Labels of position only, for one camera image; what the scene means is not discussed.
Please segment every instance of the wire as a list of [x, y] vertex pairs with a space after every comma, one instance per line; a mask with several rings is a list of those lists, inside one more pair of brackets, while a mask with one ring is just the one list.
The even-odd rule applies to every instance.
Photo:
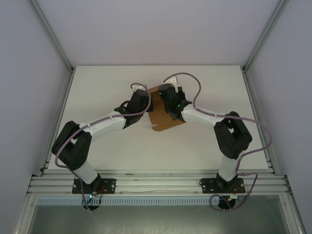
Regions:
[[[190, 74], [190, 73], [187, 73], [187, 72], [178, 72], [178, 73], [175, 73], [175, 74], [173, 74], [173, 75], [171, 75], [171, 76], [165, 78], [163, 82], [167, 81], [168, 79], [170, 79], [170, 78], [172, 78], [172, 77], [178, 76], [178, 75], [187, 75], [187, 76], [190, 76], [190, 77], [192, 77], [194, 80], [196, 80], [196, 82], [198, 83], [199, 89], [198, 89], [198, 92], [197, 92], [197, 94], [195, 95], [195, 98], [194, 98], [194, 100], [193, 100], [193, 107], [194, 107], [194, 109], [197, 110], [198, 112], [200, 112], [200, 113], [202, 113], [202, 114], [205, 114], [205, 115], [208, 115], [208, 116], [213, 116], [213, 117], [232, 118], [232, 119], [239, 119], [239, 120], [249, 121], [249, 122], [255, 123], [255, 124], [257, 124], [257, 125], [260, 125], [260, 126], [261, 126], [262, 128], [264, 128], [264, 129], [266, 130], [266, 132], [268, 133], [269, 142], [268, 142], [268, 144], [267, 144], [266, 146], [264, 146], [264, 147], [262, 147], [262, 148], [259, 148], [259, 149], [256, 149], [256, 150], [252, 150], [252, 151], [246, 152], [246, 153], [242, 154], [242, 155], [239, 157], [239, 159], [238, 159], [238, 162], [237, 162], [237, 165], [236, 165], [236, 168], [235, 168], [235, 173], [238, 174], [239, 176], [255, 175], [255, 178], [254, 178], [253, 184], [252, 184], [252, 186], [251, 186], [251, 188], [250, 188], [248, 194], [245, 196], [244, 200], [243, 200], [237, 207], [232, 208], [232, 209], [229, 209], [230, 211], [236, 210], [236, 209], [238, 209], [239, 207], [241, 207], [241, 206], [248, 200], [248, 198], [249, 198], [249, 196], [250, 196], [250, 193], [252, 192], [252, 190], [253, 190], [253, 188], [254, 188], [254, 185], [255, 185], [255, 182], [256, 182], [256, 180], [257, 180], [257, 178], [258, 178], [258, 174], [257, 174], [257, 173], [238, 173], [238, 169], [239, 169], [240, 163], [241, 163], [243, 157], [245, 157], [245, 156], [247, 156], [247, 155], [250, 155], [250, 154], [253, 154], [253, 153], [256, 153], [256, 152], [259, 152], [259, 151], [262, 151], [262, 150], [268, 149], [268, 148], [272, 145], [272, 134], [271, 134], [270, 130], [269, 130], [263, 123], [261, 123], [261, 122], [259, 122], [259, 121], [256, 121], [256, 120], [254, 120], [254, 119], [245, 118], [245, 117], [237, 117], [237, 116], [226, 116], [226, 115], [220, 115], [220, 114], [218, 114], [218, 113], [214, 113], [214, 114], [213, 114], [213, 113], [205, 112], [205, 111], [202, 111], [202, 110], [198, 109], [198, 108], [196, 107], [195, 102], [196, 102], [196, 99], [198, 98], [198, 96], [199, 96], [199, 94], [200, 94], [200, 91], [201, 91], [201, 84], [200, 84], [200, 81], [199, 81], [194, 75], [192, 75], [192, 74]], [[225, 200], [225, 201], [227, 202], [228, 206], [231, 208], [231, 206], [230, 206], [230, 204], [228, 203], [227, 199], [224, 198], [224, 197], [222, 197], [222, 196], [220, 196], [220, 195], [212, 195], [212, 196], [210, 197], [210, 206], [211, 206], [211, 208], [213, 208], [213, 209], [216, 210], [216, 211], [228, 211], [228, 210], [220, 210], [220, 209], [217, 209], [217, 208], [215, 208], [215, 207], [212, 206], [212, 199], [213, 199], [214, 197], [216, 197], [216, 196], [219, 196], [221, 199]]]
[[241, 188], [239, 188], [239, 187], [234, 185], [234, 189], [236, 190], [235, 191], [235, 195], [237, 194], [237, 190], [240, 190], [243, 193], [243, 196], [244, 196], [244, 191]]
[[101, 196], [99, 197], [99, 203], [100, 203], [100, 204], [102, 204], [102, 197], [103, 197], [103, 194], [104, 194], [104, 193], [102, 193]]
[[101, 118], [101, 119], [99, 119], [99, 120], [96, 120], [96, 121], [90, 123], [89, 125], [86, 125], [86, 126], [81, 127], [81, 128], [78, 129], [76, 132], [74, 132], [74, 133], [64, 142], [64, 144], [60, 147], [59, 151], [57, 152], [57, 154], [56, 154], [56, 156], [55, 156], [55, 164], [56, 164], [58, 167], [68, 169], [71, 173], [73, 173], [73, 174], [80, 180], [80, 182], [81, 182], [81, 194], [82, 194], [82, 199], [83, 199], [83, 201], [84, 201], [84, 203], [85, 203], [85, 206], [86, 206], [87, 210], [89, 210], [89, 207], [88, 207], [88, 205], [87, 205], [87, 201], [86, 201], [86, 198], [85, 198], [85, 195], [84, 195], [83, 181], [82, 181], [82, 179], [79, 178], [79, 176], [78, 176], [75, 172], [73, 172], [72, 170], [70, 170], [70, 169], [67, 168], [66, 166], [63, 166], [63, 165], [60, 165], [60, 164], [59, 164], [59, 162], [58, 162], [58, 160], [59, 160], [59, 155], [60, 155], [60, 153], [63, 151], [63, 149], [65, 148], [65, 146], [66, 146], [78, 133], [80, 133], [81, 131], [83, 131], [83, 130], [86, 129], [86, 128], [89, 128], [89, 127], [91, 127], [91, 126], [93, 126], [93, 125], [95, 125], [95, 124], [101, 123], [101, 122], [103, 122], [103, 121], [105, 121], [105, 120], [108, 120], [108, 119], [110, 119], [110, 118], [127, 117], [127, 116], [139, 116], [139, 115], [144, 114], [144, 113], [150, 108], [150, 105], [151, 105], [151, 94], [150, 94], [150, 92], [148, 91], [147, 86], [144, 85], [144, 84], [141, 84], [141, 83], [132, 83], [132, 84], [130, 85], [130, 88], [132, 88], [133, 85], [136, 85], [136, 84], [137, 84], [137, 85], [143, 86], [144, 89], [145, 89], [145, 91], [148, 93], [148, 97], [149, 97], [148, 105], [147, 105], [147, 107], [146, 107], [143, 111], [141, 111], [141, 112], [139, 112], [139, 113], [134, 113], [134, 114], [120, 114], [120, 115], [114, 115], [114, 116], [106, 116], [106, 117], [104, 117], [104, 118]]
[[165, 190], [165, 189], [157, 189], [157, 190], [150, 190], [150, 191], [142, 191], [142, 192], [131, 192], [131, 191], [125, 191], [125, 190], [117, 190], [117, 192], [123, 192], [123, 193], [131, 193], [131, 194], [144, 194], [144, 193], [153, 193], [153, 192], [188, 192], [191, 189], [188, 190]]

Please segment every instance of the black joint motor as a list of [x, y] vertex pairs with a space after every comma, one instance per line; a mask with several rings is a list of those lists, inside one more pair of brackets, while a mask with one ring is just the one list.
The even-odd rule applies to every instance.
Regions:
[[170, 114], [173, 119], [184, 121], [181, 115], [184, 107], [192, 102], [187, 101], [182, 87], [178, 87], [178, 93], [173, 85], [163, 84], [158, 88], [159, 94], [165, 105], [165, 111]]
[[[141, 111], [144, 111], [148, 106], [149, 96], [145, 90], [137, 89], [130, 99], [130, 101], [123, 102], [119, 107], [115, 108], [114, 111], [117, 111], [121, 114], [135, 114]], [[153, 102], [151, 100], [150, 107], [147, 112], [153, 111]], [[126, 119], [126, 124], [124, 128], [129, 127], [130, 125], [138, 122], [143, 115], [139, 116], [127, 116], [124, 117]]]
[[221, 152], [230, 159], [238, 159], [253, 138], [242, 120], [231, 118], [239, 117], [238, 113], [232, 111], [227, 116], [229, 118], [215, 124], [215, 135]]

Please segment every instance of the black mounting plate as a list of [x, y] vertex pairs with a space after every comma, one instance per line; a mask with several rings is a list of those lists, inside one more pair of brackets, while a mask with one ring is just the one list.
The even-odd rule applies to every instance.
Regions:
[[[98, 194], [114, 194], [115, 188], [116, 188], [116, 179], [100, 179], [100, 188], [102, 188], [102, 185], [104, 186], [104, 192], [98, 192]], [[83, 183], [83, 191], [85, 194], [91, 194], [93, 192], [92, 186]], [[81, 194], [81, 182], [79, 179], [74, 179], [73, 184], [73, 194]]]
[[203, 190], [203, 194], [242, 194], [245, 193], [244, 181], [242, 178], [237, 178], [234, 184], [221, 190], [216, 184], [216, 178], [202, 178], [199, 182]]

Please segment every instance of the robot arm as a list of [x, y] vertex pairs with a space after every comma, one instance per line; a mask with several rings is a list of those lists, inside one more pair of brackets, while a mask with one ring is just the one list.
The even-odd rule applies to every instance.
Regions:
[[[164, 102], [166, 112], [173, 119], [200, 123], [204, 126], [214, 126], [216, 139], [223, 154], [221, 167], [216, 175], [216, 182], [220, 190], [227, 190], [237, 179], [235, 170], [240, 155], [244, 153], [252, 141], [252, 136], [243, 121], [212, 117], [197, 111], [190, 105], [191, 102], [186, 100], [182, 87], [177, 86], [175, 77], [167, 80], [158, 88], [158, 91]], [[228, 115], [239, 116], [236, 112], [230, 112]]]
[[[90, 144], [106, 134], [131, 126], [138, 122], [143, 114], [114, 118], [112, 118], [112, 116], [142, 112], [147, 108], [148, 103], [149, 95], [147, 91], [141, 89], [141, 87], [135, 86], [130, 101], [125, 101], [119, 107], [115, 108], [114, 111], [107, 115], [107, 120], [95, 120], [81, 124], [76, 124], [73, 121], [67, 122], [52, 147], [52, 153], [56, 155], [61, 146], [73, 133], [88, 125], [89, 127], [85, 128], [74, 137], [73, 140], [76, 140], [75, 143], [70, 141], [65, 146], [59, 155], [59, 159], [83, 180], [84, 185], [88, 186], [90, 191], [98, 191], [101, 177], [87, 161]], [[148, 111], [152, 110], [153, 107], [150, 105]]]

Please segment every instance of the cardboard piece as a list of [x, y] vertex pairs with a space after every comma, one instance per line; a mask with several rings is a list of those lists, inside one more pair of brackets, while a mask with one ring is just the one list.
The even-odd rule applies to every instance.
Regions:
[[158, 92], [159, 86], [149, 89], [153, 100], [154, 111], [149, 112], [148, 115], [150, 117], [151, 124], [154, 125], [152, 129], [156, 132], [161, 132], [166, 129], [185, 123], [179, 119], [173, 120], [171, 116], [168, 113], [166, 113], [165, 105], [161, 100], [161, 97]]

